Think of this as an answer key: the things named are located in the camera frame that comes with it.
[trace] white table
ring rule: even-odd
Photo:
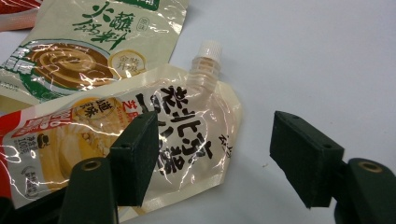
[[[396,2],[191,0],[170,63],[189,69],[201,41],[223,45],[221,80],[244,118],[225,183],[131,223],[334,223],[308,210],[269,156],[276,110],[396,172]],[[0,61],[28,30],[0,34]]]

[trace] spout pouch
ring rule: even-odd
[[[44,1],[35,28],[0,66],[0,111],[24,109],[168,63],[188,3]]]
[[[136,77],[0,117],[2,195],[17,207],[67,184],[71,168],[105,156],[137,115],[156,111],[160,156],[142,207],[126,220],[223,182],[241,119],[232,88],[188,86],[188,72],[165,64]]]

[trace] transparent spout pouch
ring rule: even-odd
[[[0,66],[0,111],[12,112],[13,102],[37,105],[168,63],[188,3],[44,1],[35,28]]]
[[[77,162],[106,156],[130,121],[148,111],[159,115],[160,156],[143,206],[120,208],[120,220],[221,184],[242,109],[230,86],[206,82],[165,64],[0,117],[0,194],[21,207],[66,186]]]

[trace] plastic wrapper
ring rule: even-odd
[[[168,63],[187,5],[188,0],[44,1],[35,28],[0,66],[0,95],[12,105],[36,105]],[[2,101],[0,111],[11,112]]]
[[[143,206],[121,208],[120,220],[221,184],[242,109],[209,56],[197,57],[190,73],[165,64],[0,117],[1,195],[21,207],[64,187],[74,164],[105,156],[126,125],[148,111],[158,113],[160,156]]]
[[[0,1],[0,32],[33,27],[42,2],[42,0]]]

